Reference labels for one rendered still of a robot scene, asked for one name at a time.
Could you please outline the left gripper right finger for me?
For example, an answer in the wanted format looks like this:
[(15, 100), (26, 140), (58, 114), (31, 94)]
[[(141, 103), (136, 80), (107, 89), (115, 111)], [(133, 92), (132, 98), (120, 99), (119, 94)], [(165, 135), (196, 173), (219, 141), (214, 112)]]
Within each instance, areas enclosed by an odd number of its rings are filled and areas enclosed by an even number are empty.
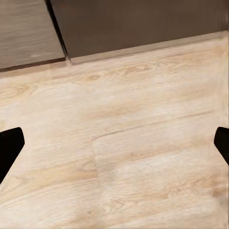
[(227, 164), (229, 165), (229, 129), (218, 127), (215, 133), (214, 145), (221, 153)]

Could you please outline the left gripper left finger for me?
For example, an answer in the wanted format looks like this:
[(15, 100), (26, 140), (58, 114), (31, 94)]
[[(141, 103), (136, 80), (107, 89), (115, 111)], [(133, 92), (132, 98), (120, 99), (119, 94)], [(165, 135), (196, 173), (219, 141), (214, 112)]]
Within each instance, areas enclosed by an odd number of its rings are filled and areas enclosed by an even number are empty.
[(20, 127), (0, 132), (0, 184), (25, 145)]

